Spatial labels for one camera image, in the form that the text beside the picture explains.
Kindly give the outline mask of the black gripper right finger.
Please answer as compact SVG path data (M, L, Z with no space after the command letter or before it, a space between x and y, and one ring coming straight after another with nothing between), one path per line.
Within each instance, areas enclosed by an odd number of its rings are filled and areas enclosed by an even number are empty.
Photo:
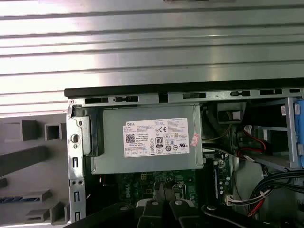
M175 196L173 185L165 183L165 199L180 228L243 228L245 225L226 216L220 207L203 205L200 209Z

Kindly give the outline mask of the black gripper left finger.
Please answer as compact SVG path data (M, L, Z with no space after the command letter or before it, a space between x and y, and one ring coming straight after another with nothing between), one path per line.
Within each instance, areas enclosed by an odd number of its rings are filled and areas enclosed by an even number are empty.
M154 184L154 198L136 206L119 202L69 225L70 228L161 228L165 203L164 183Z

